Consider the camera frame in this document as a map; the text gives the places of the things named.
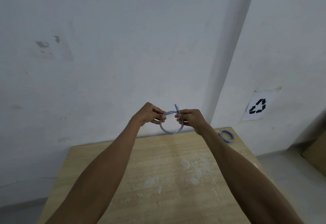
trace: recycling symbol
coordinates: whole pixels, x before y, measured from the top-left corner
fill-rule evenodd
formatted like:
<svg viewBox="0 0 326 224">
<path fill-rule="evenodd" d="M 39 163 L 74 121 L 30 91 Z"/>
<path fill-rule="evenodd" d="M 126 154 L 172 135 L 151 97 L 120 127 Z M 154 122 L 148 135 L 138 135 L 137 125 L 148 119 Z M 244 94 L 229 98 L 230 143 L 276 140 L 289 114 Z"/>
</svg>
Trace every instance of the recycling symbol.
<svg viewBox="0 0 326 224">
<path fill-rule="evenodd" d="M 261 109 L 258 109 L 257 111 L 255 110 L 256 109 L 256 106 L 258 106 L 259 104 L 261 103 Z M 256 103 L 255 106 L 253 106 L 250 110 L 249 110 L 249 114 L 254 114 L 254 113 L 259 113 L 259 112 L 262 112 L 265 108 L 266 108 L 266 99 L 260 99 L 258 100 L 258 102 Z"/>
</svg>

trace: wooden table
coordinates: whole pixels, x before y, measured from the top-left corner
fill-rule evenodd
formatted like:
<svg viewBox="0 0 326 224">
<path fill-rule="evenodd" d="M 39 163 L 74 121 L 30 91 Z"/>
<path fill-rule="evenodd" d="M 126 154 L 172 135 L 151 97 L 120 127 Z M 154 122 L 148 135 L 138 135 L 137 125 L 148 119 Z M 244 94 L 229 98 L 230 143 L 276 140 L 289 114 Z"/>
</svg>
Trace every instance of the wooden table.
<svg viewBox="0 0 326 224">
<path fill-rule="evenodd" d="M 234 135 L 230 146 L 262 170 L 235 131 L 224 129 Z M 45 223 L 81 172 L 110 143 L 71 147 L 38 224 Z M 121 184 L 98 223 L 175 222 L 250 223 L 195 132 L 137 138 Z"/>
</svg>

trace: hand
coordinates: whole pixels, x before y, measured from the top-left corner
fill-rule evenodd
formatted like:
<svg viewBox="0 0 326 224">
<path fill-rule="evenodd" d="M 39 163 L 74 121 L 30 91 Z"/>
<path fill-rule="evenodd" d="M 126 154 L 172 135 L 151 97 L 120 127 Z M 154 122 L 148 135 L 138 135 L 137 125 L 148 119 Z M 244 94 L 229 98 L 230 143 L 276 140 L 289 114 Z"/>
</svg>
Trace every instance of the hand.
<svg viewBox="0 0 326 224">
<path fill-rule="evenodd" d="M 174 116 L 177 118 L 179 124 L 181 124 L 182 119 L 184 121 L 184 125 L 193 127 L 198 135 L 202 135 L 203 129 L 210 126 L 204 119 L 201 111 L 197 109 L 180 110 L 180 113 L 181 114 Z"/>
<path fill-rule="evenodd" d="M 143 126 L 145 123 L 151 122 L 154 124 L 160 124 L 159 121 L 162 120 L 164 123 L 166 116 L 163 115 L 165 111 L 162 111 L 160 108 L 154 106 L 153 104 L 147 102 L 133 117 L 132 119 L 136 120 Z"/>
</svg>

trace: wire coil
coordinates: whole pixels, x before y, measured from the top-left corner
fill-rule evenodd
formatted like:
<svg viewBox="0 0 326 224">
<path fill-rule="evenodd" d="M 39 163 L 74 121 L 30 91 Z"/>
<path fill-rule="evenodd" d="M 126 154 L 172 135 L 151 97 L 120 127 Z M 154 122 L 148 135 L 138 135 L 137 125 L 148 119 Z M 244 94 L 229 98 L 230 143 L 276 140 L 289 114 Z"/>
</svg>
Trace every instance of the wire coil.
<svg viewBox="0 0 326 224">
<path fill-rule="evenodd" d="M 172 114 L 172 113 L 180 114 L 178 106 L 177 106 L 176 104 L 174 104 L 174 106 L 175 106 L 175 108 L 176 108 L 176 111 L 168 111 L 168 112 L 164 113 L 164 115 L 167 116 L 167 115 L 170 115 L 170 114 Z M 182 128 L 183 128 L 183 126 L 184 126 L 184 125 L 183 125 L 183 120 L 182 120 L 182 119 L 181 119 L 181 123 L 182 123 L 182 124 L 181 124 L 180 129 L 178 129 L 177 131 L 174 131 L 174 132 L 172 132 L 172 131 L 167 131 L 166 129 L 164 129 L 164 128 L 162 127 L 162 120 L 160 120 L 160 127 L 161 127 L 162 131 L 164 131 L 165 133 L 173 135 L 173 134 L 177 134 L 177 133 L 179 133 L 179 132 L 182 130 Z"/>
<path fill-rule="evenodd" d="M 222 137 L 222 132 L 229 134 L 229 135 L 231 136 L 231 140 L 226 140 L 226 139 L 224 139 L 224 138 Z M 233 136 L 233 134 L 232 134 L 230 131 L 226 130 L 226 129 L 219 130 L 219 131 L 217 131 L 217 133 L 218 133 L 218 135 L 220 136 L 220 138 L 222 138 L 223 141 L 225 141 L 225 142 L 228 143 L 228 144 L 234 141 L 234 136 Z"/>
</svg>

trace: white paper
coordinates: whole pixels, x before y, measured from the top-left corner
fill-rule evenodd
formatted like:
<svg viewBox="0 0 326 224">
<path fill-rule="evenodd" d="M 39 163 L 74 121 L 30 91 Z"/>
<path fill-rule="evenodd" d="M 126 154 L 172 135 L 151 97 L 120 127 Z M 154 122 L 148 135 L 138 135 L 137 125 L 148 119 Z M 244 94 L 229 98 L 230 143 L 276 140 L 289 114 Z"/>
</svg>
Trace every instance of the white paper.
<svg viewBox="0 0 326 224">
<path fill-rule="evenodd" d="M 255 91 L 242 121 L 261 119 L 273 100 L 280 94 L 280 90 L 281 88 Z"/>
</svg>

